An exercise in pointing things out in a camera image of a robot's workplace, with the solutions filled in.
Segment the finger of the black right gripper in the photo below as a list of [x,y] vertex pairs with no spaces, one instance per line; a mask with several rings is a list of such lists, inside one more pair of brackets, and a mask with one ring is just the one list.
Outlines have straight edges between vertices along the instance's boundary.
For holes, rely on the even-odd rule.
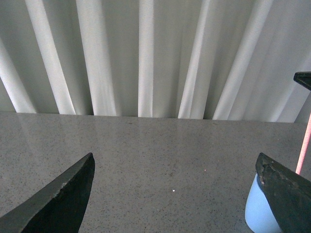
[[303,71],[294,74],[294,81],[311,91],[311,72]]

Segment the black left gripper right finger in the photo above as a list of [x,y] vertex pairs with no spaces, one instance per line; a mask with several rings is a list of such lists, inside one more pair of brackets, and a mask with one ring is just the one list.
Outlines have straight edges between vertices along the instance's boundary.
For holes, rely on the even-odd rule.
[[311,182],[264,153],[256,161],[259,186],[284,233],[311,231]]

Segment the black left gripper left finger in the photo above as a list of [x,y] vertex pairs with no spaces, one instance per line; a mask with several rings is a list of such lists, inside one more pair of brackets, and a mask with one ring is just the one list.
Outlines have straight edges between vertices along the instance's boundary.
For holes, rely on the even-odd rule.
[[2,233],[77,233],[89,201],[95,160],[88,153],[0,218]]

